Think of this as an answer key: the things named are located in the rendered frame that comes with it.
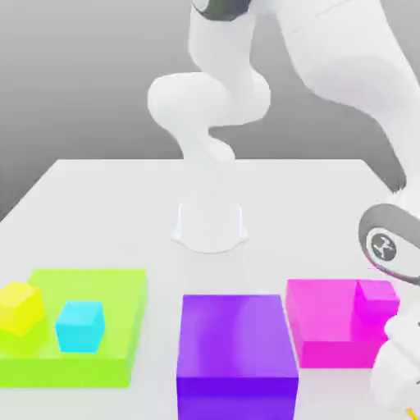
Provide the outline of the small cyan cube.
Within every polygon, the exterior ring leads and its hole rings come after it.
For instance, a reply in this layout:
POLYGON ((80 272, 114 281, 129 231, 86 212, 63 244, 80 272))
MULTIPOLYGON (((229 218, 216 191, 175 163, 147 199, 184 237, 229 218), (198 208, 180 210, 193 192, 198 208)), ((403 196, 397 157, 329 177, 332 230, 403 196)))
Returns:
POLYGON ((55 322, 55 329, 61 352, 96 354, 105 332, 103 303, 66 301, 55 322))

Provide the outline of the small magenta cube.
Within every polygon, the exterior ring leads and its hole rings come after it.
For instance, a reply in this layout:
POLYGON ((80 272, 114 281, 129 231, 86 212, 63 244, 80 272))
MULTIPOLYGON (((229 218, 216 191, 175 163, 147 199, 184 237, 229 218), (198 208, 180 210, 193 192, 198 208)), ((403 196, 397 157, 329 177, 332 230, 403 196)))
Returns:
POLYGON ((382 280, 358 280, 354 293, 352 331, 361 340, 385 340, 386 322, 399 311, 393 285, 382 280))

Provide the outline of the large magenta box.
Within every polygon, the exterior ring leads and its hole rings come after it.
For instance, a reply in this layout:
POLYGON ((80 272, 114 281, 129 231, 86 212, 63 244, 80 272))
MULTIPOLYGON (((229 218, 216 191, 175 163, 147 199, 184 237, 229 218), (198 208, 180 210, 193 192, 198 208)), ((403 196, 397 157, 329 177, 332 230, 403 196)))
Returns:
POLYGON ((354 293, 363 279, 289 279, 285 306, 301 368, 370 369, 388 340, 352 331, 354 293))

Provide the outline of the large green box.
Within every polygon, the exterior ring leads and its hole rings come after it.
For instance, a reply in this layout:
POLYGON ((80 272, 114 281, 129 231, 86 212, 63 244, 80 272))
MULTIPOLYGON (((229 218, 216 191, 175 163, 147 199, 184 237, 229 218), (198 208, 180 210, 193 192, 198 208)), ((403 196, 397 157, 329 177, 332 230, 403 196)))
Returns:
POLYGON ((127 387, 147 301, 144 269, 37 269, 45 318, 26 335, 0 331, 0 388, 127 387), (103 303, 105 332, 96 354, 63 353, 55 322, 66 301, 103 303))

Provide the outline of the small yellow cube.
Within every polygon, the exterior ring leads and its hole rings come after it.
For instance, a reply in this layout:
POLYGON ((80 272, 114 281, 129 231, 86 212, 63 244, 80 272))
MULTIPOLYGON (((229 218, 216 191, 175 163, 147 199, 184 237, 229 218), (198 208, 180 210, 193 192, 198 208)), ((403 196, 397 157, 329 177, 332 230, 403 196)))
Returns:
POLYGON ((24 336, 44 318, 39 287, 13 281, 0 289, 0 331, 24 336))

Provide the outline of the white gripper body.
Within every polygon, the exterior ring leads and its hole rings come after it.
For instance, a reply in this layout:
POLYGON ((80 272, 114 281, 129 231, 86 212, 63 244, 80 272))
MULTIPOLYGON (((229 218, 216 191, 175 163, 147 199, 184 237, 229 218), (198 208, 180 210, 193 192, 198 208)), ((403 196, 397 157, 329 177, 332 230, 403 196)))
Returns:
POLYGON ((370 391, 384 409, 420 418, 420 360, 388 340, 379 350, 370 377, 370 391))

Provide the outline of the large purple box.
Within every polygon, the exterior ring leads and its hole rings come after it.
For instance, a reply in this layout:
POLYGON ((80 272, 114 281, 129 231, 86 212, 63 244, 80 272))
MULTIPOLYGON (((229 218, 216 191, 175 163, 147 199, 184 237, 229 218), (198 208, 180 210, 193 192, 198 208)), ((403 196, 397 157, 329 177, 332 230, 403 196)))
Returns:
POLYGON ((178 420, 294 420, 299 373, 278 294, 186 294, 178 420))

